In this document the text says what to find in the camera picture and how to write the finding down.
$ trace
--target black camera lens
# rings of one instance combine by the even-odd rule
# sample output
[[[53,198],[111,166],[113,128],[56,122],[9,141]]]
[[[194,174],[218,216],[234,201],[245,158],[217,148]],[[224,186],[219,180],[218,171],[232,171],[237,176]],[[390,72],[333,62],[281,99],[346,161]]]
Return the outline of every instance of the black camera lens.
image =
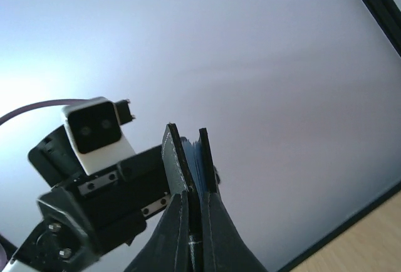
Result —
[[[112,123],[109,120],[102,120],[103,129],[110,129],[112,127]]]
[[[114,144],[122,137],[115,106],[110,101],[69,113],[68,124],[82,154]]]
[[[82,127],[81,128],[81,134],[83,135],[83,136],[88,136],[88,135],[90,135],[91,134],[91,132],[92,132],[92,130],[90,130],[90,128],[89,127]]]

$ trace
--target black plastic part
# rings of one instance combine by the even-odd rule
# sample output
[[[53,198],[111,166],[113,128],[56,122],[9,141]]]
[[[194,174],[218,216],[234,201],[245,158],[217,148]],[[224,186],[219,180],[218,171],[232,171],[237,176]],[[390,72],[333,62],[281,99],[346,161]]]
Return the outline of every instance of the black plastic part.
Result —
[[[132,122],[134,120],[129,106],[128,100],[121,100],[115,103],[117,109],[118,118],[120,119],[120,125]]]
[[[133,211],[110,225],[102,227],[96,235],[103,253],[106,254],[144,232],[145,229],[146,220],[142,211]]]
[[[58,187],[41,196],[38,205],[45,220],[57,221],[71,231],[68,237],[53,237],[55,246],[69,248],[79,241],[79,249],[71,259],[62,261],[66,271],[81,271],[100,259],[103,253],[95,229],[70,192]]]
[[[149,172],[159,171],[160,177],[165,179],[167,183],[162,160],[161,145],[121,161],[118,163],[117,168],[122,179],[127,182],[133,181]]]
[[[62,272],[63,262],[58,256],[60,249],[52,244],[51,235],[47,224],[41,221],[11,260],[18,260],[40,272]]]
[[[77,172],[84,173],[64,127],[58,127],[30,150],[28,159],[51,187]]]
[[[201,232],[201,202],[175,124],[167,125],[162,146],[162,159],[171,195],[188,192],[189,228],[194,233]]]
[[[202,160],[205,172],[206,187],[209,192],[219,193],[220,178],[213,164],[211,145],[206,128],[199,129],[200,142],[202,144]]]
[[[125,173],[125,180],[119,179],[105,190],[79,200],[85,215],[96,229],[140,211],[170,193],[164,166],[155,165],[160,160],[161,154],[154,150],[125,159],[117,164],[130,170]]]
[[[187,192],[175,194],[149,242],[124,272],[188,272],[189,204]]]
[[[177,126],[173,123],[166,126],[162,142],[162,158],[171,195],[187,191],[191,268],[192,271],[203,271],[201,202],[185,158]]]
[[[394,0],[362,0],[401,56],[401,11]]]
[[[242,241],[219,194],[205,195],[202,215],[204,271],[267,272]]]

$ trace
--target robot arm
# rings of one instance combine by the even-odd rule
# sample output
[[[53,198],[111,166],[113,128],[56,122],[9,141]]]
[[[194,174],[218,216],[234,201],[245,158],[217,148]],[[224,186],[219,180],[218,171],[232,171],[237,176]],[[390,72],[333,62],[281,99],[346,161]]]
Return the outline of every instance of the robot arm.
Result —
[[[80,110],[95,106],[86,104]],[[132,120],[127,101],[115,108],[118,126]],[[125,153],[112,165],[104,160],[102,169],[93,172],[88,169],[94,166],[92,159],[77,151],[82,142],[68,126],[56,129],[29,153],[52,188],[38,198],[43,220],[3,271],[83,271],[119,245],[131,244],[145,230],[146,220],[163,210],[150,241],[126,272],[265,271],[221,202],[206,129],[200,130],[196,152],[190,153],[177,127],[168,124],[160,145]],[[119,147],[113,144],[111,153]],[[110,144],[97,142],[91,152],[105,147]]]

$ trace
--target cable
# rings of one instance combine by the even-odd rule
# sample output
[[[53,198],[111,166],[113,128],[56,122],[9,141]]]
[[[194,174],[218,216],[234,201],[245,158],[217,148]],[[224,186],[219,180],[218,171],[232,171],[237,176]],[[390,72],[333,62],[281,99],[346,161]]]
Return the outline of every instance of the cable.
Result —
[[[0,126],[12,118],[14,118],[22,113],[34,110],[34,109],[50,107],[50,106],[72,105],[72,104],[75,104],[76,102],[82,102],[82,101],[85,101],[85,100],[80,99],[80,98],[65,98],[65,99],[60,99],[60,100],[49,100],[49,101],[43,101],[43,102],[29,104],[29,105],[23,106],[21,108],[15,109],[12,112],[9,112],[9,113],[3,115],[2,117],[0,117]]]

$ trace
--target camera lens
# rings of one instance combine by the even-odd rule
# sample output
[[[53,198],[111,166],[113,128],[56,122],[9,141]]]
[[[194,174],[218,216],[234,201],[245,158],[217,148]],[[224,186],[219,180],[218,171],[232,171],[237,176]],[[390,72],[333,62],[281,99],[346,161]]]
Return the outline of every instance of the camera lens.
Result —
[[[88,136],[92,131],[89,127],[82,127],[80,132],[83,136]]]
[[[102,127],[103,127],[104,129],[109,129],[109,128],[111,128],[111,126],[112,126],[111,121],[109,121],[109,120],[103,120],[103,121],[102,121]]]

